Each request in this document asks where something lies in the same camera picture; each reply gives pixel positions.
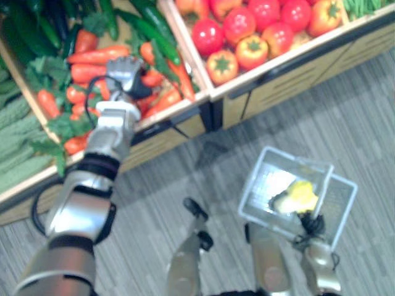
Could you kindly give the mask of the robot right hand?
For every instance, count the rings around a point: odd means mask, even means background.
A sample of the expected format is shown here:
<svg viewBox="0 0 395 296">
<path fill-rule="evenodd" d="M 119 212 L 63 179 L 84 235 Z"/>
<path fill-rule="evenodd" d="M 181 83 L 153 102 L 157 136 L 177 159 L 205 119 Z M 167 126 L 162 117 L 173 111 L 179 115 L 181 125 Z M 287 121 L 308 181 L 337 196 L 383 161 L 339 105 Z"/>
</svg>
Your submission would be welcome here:
<svg viewBox="0 0 395 296">
<path fill-rule="evenodd" d="M 326 225 L 323 215 L 319 214 L 316 218 L 312 217 L 312 212 L 307 211 L 297 215 L 304 229 L 303 235 L 297 235 L 294 242 L 301 244 L 313 237 L 320 237 L 325 233 Z"/>
</svg>

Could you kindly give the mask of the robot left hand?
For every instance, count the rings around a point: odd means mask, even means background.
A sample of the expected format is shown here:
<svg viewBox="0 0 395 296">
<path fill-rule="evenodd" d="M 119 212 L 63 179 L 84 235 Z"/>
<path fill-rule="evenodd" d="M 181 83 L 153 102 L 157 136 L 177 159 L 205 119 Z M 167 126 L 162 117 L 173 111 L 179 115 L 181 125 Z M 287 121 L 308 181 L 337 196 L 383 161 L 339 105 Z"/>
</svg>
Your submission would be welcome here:
<svg viewBox="0 0 395 296">
<path fill-rule="evenodd" d="M 110 95 L 126 95 L 140 100 L 153 94 L 152 88 L 142 81 L 143 61 L 131 56 L 119 57 L 106 64 L 106 85 Z"/>
</svg>

